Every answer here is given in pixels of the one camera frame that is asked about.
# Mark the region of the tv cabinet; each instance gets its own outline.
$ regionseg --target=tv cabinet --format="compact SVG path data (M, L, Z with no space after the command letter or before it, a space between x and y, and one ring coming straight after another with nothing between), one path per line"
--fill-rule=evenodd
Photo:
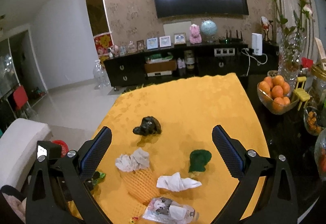
M220 49L221 54L215 56L214 49ZM249 58L241 53L243 48L248 48L247 44L232 42L227 44L219 44L218 42L200 44L186 44L172 45L171 47L158 48L152 50L144 50L143 52L136 52L122 57L107 59L104 61L105 69L108 73L112 87L127 87L127 86L141 86L148 84L159 84L179 78L188 78L193 76L215 76L226 75L234 72L238 77L247 74ZM178 70L173 71L172 75L147 77L144 69L145 57L152 54L161 53L163 56L168 52L173 54L174 59L184 58L184 51L192 50L195 55L195 69L187 71L186 75L180 76ZM278 68L278 47L263 44L263 53L267 54L268 61L264 65L258 65L257 62L251 58L249 74L267 74L269 70L276 70ZM265 56L259 56L257 59L261 62L265 61Z

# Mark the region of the small yellow chair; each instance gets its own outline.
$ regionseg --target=small yellow chair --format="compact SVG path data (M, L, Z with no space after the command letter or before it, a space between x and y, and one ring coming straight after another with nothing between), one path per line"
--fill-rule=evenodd
M306 77L297 77L297 84L296 84L295 89L293 91L300 99L298 110L300 110L301 105L302 105L303 102L305 102L304 103L304 108L305 108L308 101L310 100L310 95L304 90L304 85L305 85L306 80L307 80Z

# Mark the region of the power cord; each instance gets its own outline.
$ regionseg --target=power cord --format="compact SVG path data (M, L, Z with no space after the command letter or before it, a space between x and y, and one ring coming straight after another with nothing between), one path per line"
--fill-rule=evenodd
M262 63L262 62L258 61L257 58L255 58L255 57L253 57L252 55L250 55L250 54L248 53L248 51L249 51L248 48L243 48L243 49L241 49L241 52L249 58L249 66L248 66L248 70L247 70L247 75L246 75L246 76L248 76L248 74L249 74L249 69L250 69L250 57L252 57L253 59L255 59L259 65L264 65L264 64L266 64L266 63L267 63L267 59L268 59L268 58L267 58L267 54L263 53L263 55L266 56L266 61L265 61L264 63Z

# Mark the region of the fruit bowl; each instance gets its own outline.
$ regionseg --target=fruit bowl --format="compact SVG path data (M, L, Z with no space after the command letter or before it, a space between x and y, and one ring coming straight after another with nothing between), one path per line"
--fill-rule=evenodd
M319 135L324 127L320 126L320 111L315 107L307 106L304 110L304 127L311 135Z
M259 88L259 83L257 84L257 94L258 94L258 97L259 97L259 100L261 101L261 103L263 105L265 105L265 107L272 114L275 114L275 115L282 115L282 114L286 113L287 111L291 110L294 106L296 106L296 104L299 101L299 98L295 94L293 94L292 98L291 98L291 102L288 105L283 105L283 104L274 102L271 97L269 97L265 92L263 92Z

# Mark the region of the white sofa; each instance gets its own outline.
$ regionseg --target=white sofa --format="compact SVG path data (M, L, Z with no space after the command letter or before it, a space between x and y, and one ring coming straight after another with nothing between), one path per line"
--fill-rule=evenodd
M38 140L50 140L47 124L18 118L0 138L0 188L11 185L21 190L36 159Z

